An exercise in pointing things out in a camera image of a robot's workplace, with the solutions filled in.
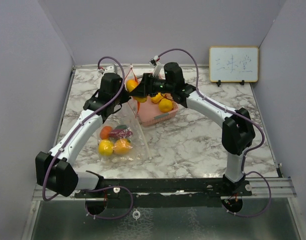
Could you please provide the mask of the orange yellow toy mango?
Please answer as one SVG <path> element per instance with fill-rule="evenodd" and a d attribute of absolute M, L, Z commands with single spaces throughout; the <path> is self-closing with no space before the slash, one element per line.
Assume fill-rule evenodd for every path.
<path fill-rule="evenodd" d="M 129 79 L 126 82 L 126 90 L 130 93 L 132 92 L 137 86 L 139 85 L 139 83 L 135 80 L 135 79 Z M 139 103 L 145 103 L 147 101 L 147 97 L 137 97 L 137 96 L 133 96 L 132 97 L 134 100 L 138 101 Z"/>

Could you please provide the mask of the yellow orange toy pepper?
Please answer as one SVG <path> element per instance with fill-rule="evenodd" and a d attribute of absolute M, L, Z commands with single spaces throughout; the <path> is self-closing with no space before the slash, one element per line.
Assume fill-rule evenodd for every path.
<path fill-rule="evenodd" d="M 157 95 L 151 97 L 150 100 L 153 104 L 158 104 L 163 98 L 164 96 L 159 92 Z"/>

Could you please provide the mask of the pink plastic basket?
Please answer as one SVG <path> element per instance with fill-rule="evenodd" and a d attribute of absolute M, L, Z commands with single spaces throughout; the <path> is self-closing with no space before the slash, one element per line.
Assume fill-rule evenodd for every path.
<path fill-rule="evenodd" d="M 172 111 L 161 112 L 159 110 L 159 103 L 152 103 L 151 97 L 148 97 L 146 102 L 140 103 L 138 111 L 139 120 L 144 127 L 155 125 L 157 123 L 169 120 L 176 116 L 179 110 L 177 103 L 172 99 L 169 93 L 162 93 L 162 95 L 164 96 L 164 99 L 172 101 Z"/>

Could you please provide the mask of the yellow toy fruit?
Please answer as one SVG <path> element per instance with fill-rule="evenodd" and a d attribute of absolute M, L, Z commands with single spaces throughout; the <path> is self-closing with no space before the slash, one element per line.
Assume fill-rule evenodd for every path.
<path fill-rule="evenodd" d="M 168 113 L 173 110 L 173 102 L 169 99 L 163 98 L 158 104 L 158 109 L 162 113 Z"/>

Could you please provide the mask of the green toy lime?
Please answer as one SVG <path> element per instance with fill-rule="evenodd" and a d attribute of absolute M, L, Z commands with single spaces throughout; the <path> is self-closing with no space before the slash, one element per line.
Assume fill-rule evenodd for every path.
<path fill-rule="evenodd" d="M 128 128 L 127 125 L 121 124 L 121 125 L 116 126 L 116 127 L 115 127 L 115 130 L 125 130 L 125 129 L 127 129 L 127 128 Z"/>

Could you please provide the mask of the purple toy sweet potato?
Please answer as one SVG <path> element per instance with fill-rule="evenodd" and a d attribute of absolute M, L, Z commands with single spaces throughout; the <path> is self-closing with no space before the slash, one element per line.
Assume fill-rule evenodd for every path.
<path fill-rule="evenodd" d="M 133 132 L 126 129 L 113 129 L 108 133 L 108 137 L 112 139 L 126 139 L 130 138 L 133 135 Z"/>

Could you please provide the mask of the clear zip top bag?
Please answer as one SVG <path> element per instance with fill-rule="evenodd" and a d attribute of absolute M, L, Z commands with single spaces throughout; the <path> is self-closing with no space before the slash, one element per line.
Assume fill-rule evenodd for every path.
<path fill-rule="evenodd" d="M 152 158 L 138 119 L 130 113 L 111 115 L 95 131 L 96 153 L 103 162 L 145 161 Z"/>

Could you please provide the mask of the yellow toy lemon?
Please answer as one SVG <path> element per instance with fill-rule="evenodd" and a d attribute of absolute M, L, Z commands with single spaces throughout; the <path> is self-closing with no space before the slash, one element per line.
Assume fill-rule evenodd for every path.
<path fill-rule="evenodd" d="M 99 141 L 98 153 L 102 156 L 111 156 L 114 153 L 114 143 L 108 139 Z"/>

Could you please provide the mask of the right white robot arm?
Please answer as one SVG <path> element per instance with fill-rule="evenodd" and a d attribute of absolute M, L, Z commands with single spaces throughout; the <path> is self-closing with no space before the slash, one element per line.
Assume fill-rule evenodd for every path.
<path fill-rule="evenodd" d="M 140 83 L 126 88 L 133 98 L 154 97 L 158 93 L 170 94 L 173 101 L 185 108 L 195 110 L 214 121 L 222 129 L 221 142 L 227 151 L 227 164 L 222 189 L 233 196 L 241 189 L 244 179 L 243 154 L 252 145 L 255 130 L 249 112 L 226 107 L 198 91 L 185 82 L 182 68 L 176 62 L 165 65 L 155 63 L 152 73 L 144 73 Z"/>

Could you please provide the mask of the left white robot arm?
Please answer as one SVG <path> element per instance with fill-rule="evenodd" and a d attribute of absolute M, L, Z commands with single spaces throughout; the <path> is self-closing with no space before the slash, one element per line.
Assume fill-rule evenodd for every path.
<path fill-rule="evenodd" d="M 75 190 L 86 190 L 90 196 L 99 197 L 104 190 L 100 176 L 91 172 L 76 172 L 73 164 L 80 151 L 115 107 L 129 100 L 124 77 L 105 73 L 100 88 L 83 106 L 78 119 L 68 133 L 48 152 L 39 152 L 35 158 L 36 180 L 42 187 L 42 198 L 49 201 L 46 190 L 68 197 Z"/>

